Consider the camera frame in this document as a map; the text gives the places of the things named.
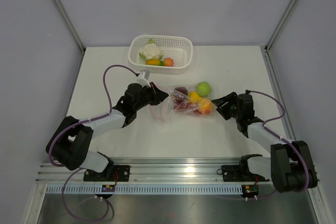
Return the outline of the clear zip top bag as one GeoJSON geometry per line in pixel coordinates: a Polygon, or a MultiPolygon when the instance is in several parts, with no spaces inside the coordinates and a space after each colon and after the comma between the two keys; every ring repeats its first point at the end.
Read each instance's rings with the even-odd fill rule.
{"type": "Polygon", "coordinates": [[[190,85],[159,86],[168,97],[157,106],[150,106],[152,116],[166,122],[172,114],[210,116],[214,111],[213,88],[207,81],[190,85]]]}

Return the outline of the yellow green fake mango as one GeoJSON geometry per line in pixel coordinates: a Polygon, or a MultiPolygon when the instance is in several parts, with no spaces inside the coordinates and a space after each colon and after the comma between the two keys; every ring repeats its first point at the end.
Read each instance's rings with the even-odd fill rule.
{"type": "Polygon", "coordinates": [[[149,59],[145,62],[146,65],[149,66],[164,66],[164,63],[160,59],[149,59]]]}

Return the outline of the orange red fake peach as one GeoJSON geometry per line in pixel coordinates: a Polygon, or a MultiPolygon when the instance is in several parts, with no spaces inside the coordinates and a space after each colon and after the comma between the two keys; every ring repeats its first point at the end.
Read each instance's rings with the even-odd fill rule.
{"type": "Polygon", "coordinates": [[[172,58],[165,58],[163,60],[163,64],[165,67],[173,67],[174,66],[174,61],[172,58]]]}

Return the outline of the white fake cauliflower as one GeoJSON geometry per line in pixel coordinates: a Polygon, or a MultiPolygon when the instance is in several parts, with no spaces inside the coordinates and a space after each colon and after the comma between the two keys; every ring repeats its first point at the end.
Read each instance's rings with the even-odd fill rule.
{"type": "Polygon", "coordinates": [[[139,56],[141,59],[147,61],[149,59],[162,59],[163,54],[162,50],[154,43],[153,39],[150,39],[149,42],[140,48],[139,56]]]}

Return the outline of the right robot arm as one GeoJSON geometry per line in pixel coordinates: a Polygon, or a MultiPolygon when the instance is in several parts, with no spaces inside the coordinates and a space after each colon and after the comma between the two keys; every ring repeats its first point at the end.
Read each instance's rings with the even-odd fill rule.
{"type": "Polygon", "coordinates": [[[241,134],[258,143],[269,154],[249,154],[240,158],[237,166],[221,167],[224,181],[241,179],[244,182],[271,181],[279,193],[303,191],[318,185],[309,146],[293,141],[270,129],[255,115],[252,91],[232,92],[212,100],[216,111],[225,119],[234,119],[241,134]]]}

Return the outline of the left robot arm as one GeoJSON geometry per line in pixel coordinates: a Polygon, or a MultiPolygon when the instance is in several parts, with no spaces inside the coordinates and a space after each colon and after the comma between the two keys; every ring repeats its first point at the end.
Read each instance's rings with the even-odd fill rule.
{"type": "Polygon", "coordinates": [[[153,82],[148,86],[132,83],[110,112],[83,121],[73,116],[65,117],[46,146],[49,160],[55,159],[58,162],[55,166],[64,166],[68,170],[83,168],[94,176],[93,181],[115,179],[113,160],[90,151],[91,141],[106,132],[128,126],[140,109],[159,105],[168,97],[168,93],[153,82]]]}

